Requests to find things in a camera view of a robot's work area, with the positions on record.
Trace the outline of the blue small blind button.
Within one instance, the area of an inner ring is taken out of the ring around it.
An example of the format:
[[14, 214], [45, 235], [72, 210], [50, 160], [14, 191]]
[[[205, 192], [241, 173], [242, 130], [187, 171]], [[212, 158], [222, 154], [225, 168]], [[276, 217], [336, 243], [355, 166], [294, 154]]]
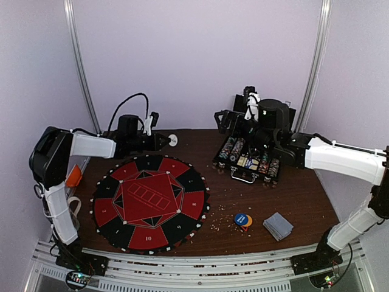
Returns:
[[234, 217], [234, 222], [238, 226], [244, 226], [249, 222], [249, 218], [246, 214], [236, 214]]

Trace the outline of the clear dealer button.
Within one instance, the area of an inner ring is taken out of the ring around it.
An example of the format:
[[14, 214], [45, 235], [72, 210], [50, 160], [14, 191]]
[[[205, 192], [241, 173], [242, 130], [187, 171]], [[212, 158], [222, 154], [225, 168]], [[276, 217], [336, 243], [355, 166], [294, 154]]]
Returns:
[[178, 144], [178, 137], [175, 134], [170, 134], [168, 136], [168, 138], [170, 140], [169, 141], [169, 146], [171, 146], [171, 147], [177, 146], [177, 144]]

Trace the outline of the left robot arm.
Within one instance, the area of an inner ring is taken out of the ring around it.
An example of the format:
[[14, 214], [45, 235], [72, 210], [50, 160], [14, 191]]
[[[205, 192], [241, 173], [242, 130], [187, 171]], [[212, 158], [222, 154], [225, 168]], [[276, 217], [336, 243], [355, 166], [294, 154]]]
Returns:
[[53, 126], [45, 129], [29, 158], [39, 196], [49, 210], [47, 217], [59, 241], [70, 245], [78, 238], [66, 198], [66, 178], [72, 156], [122, 159], [135, 151], [159, 151], [177, 144], [175, 135], [154, 132], [159, 114], [146, 112], [146, 118], [135, 115], [119, 117], [117, 129], [92, 134], [82, 128], [65, 130]]

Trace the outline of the orange big blind button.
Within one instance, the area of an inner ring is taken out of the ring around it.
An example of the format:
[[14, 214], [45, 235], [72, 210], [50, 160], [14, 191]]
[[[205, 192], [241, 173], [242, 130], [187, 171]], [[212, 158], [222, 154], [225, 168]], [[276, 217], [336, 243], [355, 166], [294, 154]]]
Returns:
[[247, 215], [247, 223], [244, 225], [244, 227], [249, 227], [253, 223], [252, 217], [250, 215]]

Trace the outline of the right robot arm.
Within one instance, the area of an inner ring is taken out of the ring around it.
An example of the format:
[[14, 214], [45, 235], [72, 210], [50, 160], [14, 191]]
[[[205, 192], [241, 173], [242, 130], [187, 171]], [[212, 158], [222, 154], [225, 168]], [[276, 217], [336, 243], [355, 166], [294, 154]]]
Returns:
[[284, 165], [327, 170], [368, 181], [371, 197], [348, 219], [328, 229], [316, 250], [305, 254], [316, 268], [325, 268], [351, 241], [375, 224], [388, 219], [388, 150], [369, 150], [322, 135], [292, 131], [295, 110], [275, 99], [247, 98], [244, 111], [222, 110], [214, 114], [220, 133], [242, 138], [252, 147], [267, 151]]

